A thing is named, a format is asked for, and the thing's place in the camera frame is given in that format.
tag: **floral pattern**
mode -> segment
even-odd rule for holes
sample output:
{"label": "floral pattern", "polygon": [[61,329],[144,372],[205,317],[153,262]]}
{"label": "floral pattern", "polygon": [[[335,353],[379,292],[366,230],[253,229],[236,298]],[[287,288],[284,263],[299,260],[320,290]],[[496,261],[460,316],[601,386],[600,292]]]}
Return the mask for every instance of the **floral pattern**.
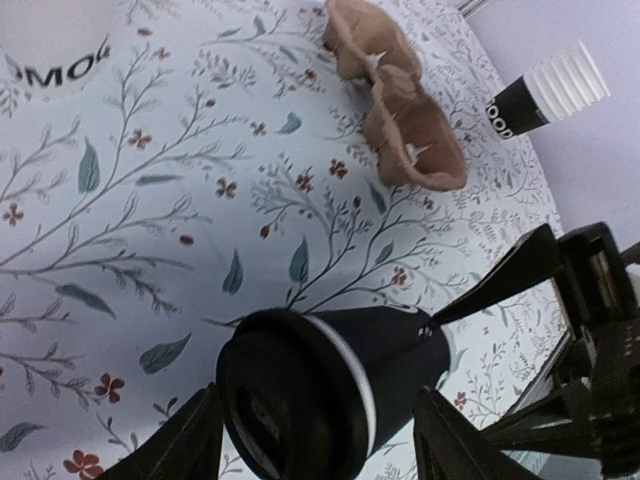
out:
{"label": "floral pattern", "polygon": [[[84,92],[31,103],[0,74],[0,478],[91,479],[134,452],[250,311],[435,311],[524,232],[560,231],[528,139],[486,121],[503,84],[459,13],[376,1],[454,126],[462,191],[380,184],[368,90],[338,78],[316,0],[123,0]],[[443,393],[496,421],[563,328],[548,285],[457,322]],[[411,438],[362,478],[415,478]],[[220,478],[254,478],[228,443]]]}

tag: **black and white cup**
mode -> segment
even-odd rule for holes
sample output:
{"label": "black and white cup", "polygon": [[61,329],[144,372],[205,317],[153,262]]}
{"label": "black and white cup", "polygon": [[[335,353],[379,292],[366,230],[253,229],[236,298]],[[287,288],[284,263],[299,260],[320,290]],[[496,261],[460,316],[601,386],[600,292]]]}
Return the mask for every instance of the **black and white cup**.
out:
{"label": "black and white cup", "polygon": [[582,42],[543,62],[487,105],[494,130],[502,138],[534,130],[569,117],[611,95]]}
{"label": "black and white cup", "polygon": [[273,309],[239,324],[218,359],[227,430],[267,480],[350,480],[412,417],[457,357],[415,307],[300,315]]}
{"label": "black and white cup", "polygon": [[109,56],[117,0],[2,0],[0,47],[33,98],[81,90]]}

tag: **printed logo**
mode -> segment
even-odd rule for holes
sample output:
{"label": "printed logo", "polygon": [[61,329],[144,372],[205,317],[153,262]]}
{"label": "printed logo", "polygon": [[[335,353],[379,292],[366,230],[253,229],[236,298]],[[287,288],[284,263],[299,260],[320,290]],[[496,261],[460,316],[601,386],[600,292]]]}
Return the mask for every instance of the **printed logo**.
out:
{"label": "printed logo", "polygon": [[57,66],[49,69],[46,75],[42,75],[42,71],[38,72],[33,67],[21,68],[20,65],[13,60],[9,55],[5,55],[9,72],[18,82],[26,80],[30,87],[61,87],[63,84],[80,80],[86,74],[88,74],[95,65],[100,63],[102,59],[107,56],[109,45],[105,38],[98,51],[93,54],[90,53],[84,57],[73,62],[69,67]]}
{"label": "printed logo", "polygon": [[495,103],[491,102],[487,105],[487,116],[489,120],[491,120],[493,129],[498,132],[498,135],[505,139],[513,137],[513,132],[507,128],[507,122],[500,118],[500,109]]}

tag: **cardboard egg carton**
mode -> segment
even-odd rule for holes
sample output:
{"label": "cardboard egg carton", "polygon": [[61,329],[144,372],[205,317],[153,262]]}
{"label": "cardboard egg carton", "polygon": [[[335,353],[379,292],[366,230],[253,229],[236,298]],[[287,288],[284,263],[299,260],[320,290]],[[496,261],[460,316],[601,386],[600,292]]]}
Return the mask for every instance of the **cardboard egg carton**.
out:
{"label": "cardboard egg carton", "polygon": [[[400,27],[365,0],[327,0],[326,6],[324,45],[336,55],[338,74],[373,84],[363,132],[378,152],[382,182],[440,192],[463,188],[464,154],[447,117],[422,88],[420,60]],[[380,55],[377,66],[369,55]]]}

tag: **paper cup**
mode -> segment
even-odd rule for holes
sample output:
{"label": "paper cup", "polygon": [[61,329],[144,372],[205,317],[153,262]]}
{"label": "paper cup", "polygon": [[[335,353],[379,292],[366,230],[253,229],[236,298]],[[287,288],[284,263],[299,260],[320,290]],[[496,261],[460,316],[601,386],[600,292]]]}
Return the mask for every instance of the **paper cup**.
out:
{"label": "paper cup", "polygon": [[117,0],[0,0],[0,47],[32,97],[81,90],[109,56]]}
{"label": "paper cup", "polygon": [[574,115],[611,95],[582,42],[536,65],[500,92],[486,111],[502,138]]}

